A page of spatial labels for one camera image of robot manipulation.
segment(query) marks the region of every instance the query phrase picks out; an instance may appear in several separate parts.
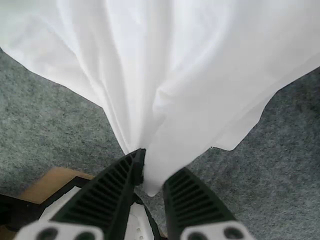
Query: white cloth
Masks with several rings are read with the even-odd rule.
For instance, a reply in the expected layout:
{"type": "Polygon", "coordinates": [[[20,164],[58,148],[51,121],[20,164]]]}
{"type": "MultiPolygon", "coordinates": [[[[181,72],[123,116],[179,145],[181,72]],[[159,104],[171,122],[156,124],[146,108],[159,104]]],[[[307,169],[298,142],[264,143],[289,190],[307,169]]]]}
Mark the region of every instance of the white cloth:
{"type": "Polygon", "coordinates": [[[124,153],[146,148],[149,195],[320,65],[318,0],[0,2],[0,47],[101,106],[124,153]]]}

